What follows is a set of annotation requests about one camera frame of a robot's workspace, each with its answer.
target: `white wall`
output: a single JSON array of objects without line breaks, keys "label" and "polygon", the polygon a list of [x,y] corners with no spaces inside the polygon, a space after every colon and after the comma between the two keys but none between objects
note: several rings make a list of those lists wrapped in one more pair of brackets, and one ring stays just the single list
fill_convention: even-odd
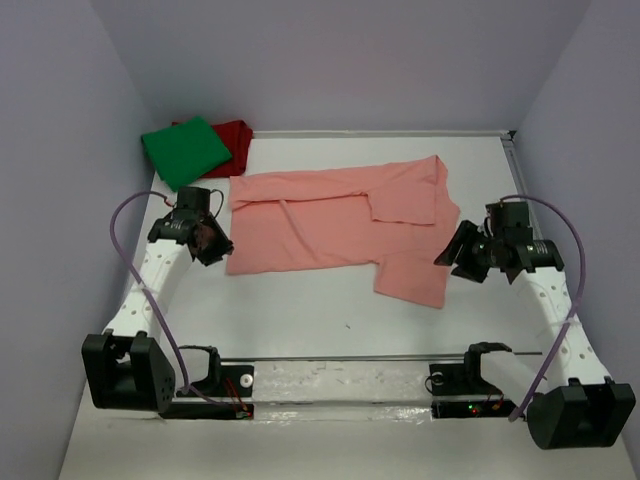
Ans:
[{"label": "white wall", "polygon": [[[587,252],[580,316],[614,379],[640,395],[640,2],[594,0],[533,104],[516,148],[531,193],[575,221]],[[570,234],[543,230],[577,262]],[[640,413],[625,430],[640,473]]]},{"label": "white wall", "polygon": [[[148,188],[153,129],[86,0],[0,2],[0,478],[58,478],[124,271],[111,212]],[[122,216],[129,249],[144,202]]]},{"label": "white wall", "polygon": [[162,124],[515,129],[588,0],[92,0]]}]

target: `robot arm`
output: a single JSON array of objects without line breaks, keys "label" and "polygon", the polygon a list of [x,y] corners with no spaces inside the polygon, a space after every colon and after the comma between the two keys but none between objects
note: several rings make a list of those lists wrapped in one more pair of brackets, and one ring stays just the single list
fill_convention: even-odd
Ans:
[{"label": "robot arm", "polygon": [[504,272],[524,315],[536,325],[538,344],[543,355],[549,354],[549,363],[545,360],[536,373],[505,345],[472,345],[465,354],[467,383],[493,386],[521,405],[512,420],[526,409],[529,431],[540,448],[613,445],[635,396],[628,384],[612,380],[577,315],[567,318],[572,305],[556,246],[533,240],[525,202],[487,205],[487,213],[483,227],[463,221],[435,263],[455,264],[453,275],[478,283],[490,268]]},{"label": "robot arm", "polygon": [[208,266],[233,252],[233,243],[209,210],[209,190],[184,187],[174,209],[149,232],[140,283],[129,290],[100,335],[88,335],[82,358],[98,408],[166,411],[175,372],[158,345],[161,314],[194,260]]}]

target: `fabric fold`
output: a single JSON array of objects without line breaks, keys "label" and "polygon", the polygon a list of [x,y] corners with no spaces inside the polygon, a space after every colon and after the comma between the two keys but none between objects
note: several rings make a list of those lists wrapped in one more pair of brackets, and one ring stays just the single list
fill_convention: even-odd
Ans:
[{"label": "fabric fold", "polygon": [[375,291],[442,307],[459,215],[437,156],[231,178],[230,275],[376,263]]},{"label": "fabric fold", "polygon": [[[180,125],[180,122],[173,122],[171,125]],[[227,178],[242,175],[247,169],[253,130],[243,120],[211,125],[211,128],[231,152],[231,160],[210,170],[202,177]]]}]

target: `purple cable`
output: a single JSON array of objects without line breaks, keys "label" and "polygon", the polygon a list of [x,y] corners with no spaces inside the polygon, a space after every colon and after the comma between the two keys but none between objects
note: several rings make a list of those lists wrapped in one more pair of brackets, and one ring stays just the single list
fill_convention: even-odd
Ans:
[{"label": "purple cable", "polygon": [[191,390],[194,394],[196,394],[198,397],[202,398],[208,403],[211,403],[213,405],[226,406],[227,405],[226,403],[216,402],[215,400],[212,400],[211,398],[207,397],[205,394],[203,394],[200,390],[195,388],[189,382],[189,373],[187,372],[187,366],[184,362],[184,358],[182,357],[182,353],[180,352],[180,348],[178,347],[178,344],[176,343],[175,338],[173,338],[173,334],[171,333],[171,330],[169,329],[169,325],[167,324],[167,321],[165,320],[164,315],[160,310],[160,306],[158,305],[158,302],[156,302],[156,299],[153,297],[153,295],[145,285],[144,281],[142,280],[142,277],[140,276],[140,272],[133,264],[133,261],[127,256],[126,252],[124,251],[124,249],[122,248],[122,246],[120,245],[116,237],[116,219],[118,218],[118,215],[120,215],[120,212],[122,212],[122,209],[126,207],[129,203],[131,203],[133,200],[135,200],[136,198],[151,196],[151,195],[156,195],[162,198],[167,205],[170,205],[168,203],[169,199],[163,193],[154,192],[153,190],[134,193],[129,198],[124,200],[120,205],[118,205],[118,208],[115,209],[115,211],[113,212],[113,215],[111,216],[111,222],[109,224],[109,234],[111,236],[111,243],[113,243],[113,248],[115,248],[116,252],[118,252],[118,255],[120,255],[120,258],[122,259],[122,261],[125,263],[129,271],[131,272],[131,275],[133,275],[133,278],[135,279],[136,283],[141,285],[142,293],[144,294],[147,301],[149,302],[149,305],[151,306],[151,310],[153,310],[153,313],[156,316],[158,323],[160,324],[160,328],[162,328],[162,331],[167,336],[167,341],[169,342],[169,345],[171,345],[171,349],[173,350],[173,353],[175,354],[176,359],[178,360],[178,365],[180,366],[180,371],[182,372],[182,378],[184,381],[184,386],[181,388],[182,393],[186,394],[189,390]]},{"label": "purple cable", "polygon": [[570,324],[567,321],[576,314],[578,307],[580,305],[580,302],[582,301],[582,294],[584,293],[584,284],[587,277],[587,265],[586,265],[586,256],[584,253],[584,245],[582,244],[582,240],[580,239],[580,235],[578,234],[576,227],[574,227],[573,223],[571,223],[571,221],[567,218],[567,216],[564,213],[562,213],[560,209],[555,205],[545,200],[542,200],[540,198],[532,197],[531,195],[507,195],[506,197],[502,197],[500,201],[504,202],[505,200],[512,200],[512,199],[529,200],[529,201],[544,205],[545,207],[555,212],[564,221],[567,227],[569,227],[569,230],[571,230],[571,234],[573,235],[573,238],[575,239],[576,244],[578,246],[578,253],[580,255],[580,279],[578,281],[578,289],[576,291],[576,295],[571,302],[571,308],[569,308],[569,313],[567,313],[567,317],[565,318],[565,323],[562,324],[562,328],[560,328],[560,331],[558,332],[558,336],[553,342],[553,345],[551,346],[549,353],[544,359],[544,362],[542,362],[542,366],[540,367],[540,370],[538,370],[538,373],[533,379],[533,382],[531,383],[531,386],[529,387],[527,394],[524,396],[522,403],[517,408],[515,408],[509,415],[510,422],[516,421],[524,413],[525,409],[529,405],[529,402],[531,402],[531,399],[535,395],[536,389],[538,388],[538,385],[540,385],[540,382],[542,381],[544,374],[547,373],[547,370],[549,369],[549,366],[551,366],[553,359],[558,354],[558,350],[560,350],[562,341],[567,336],[567,332],[569,331]]}]

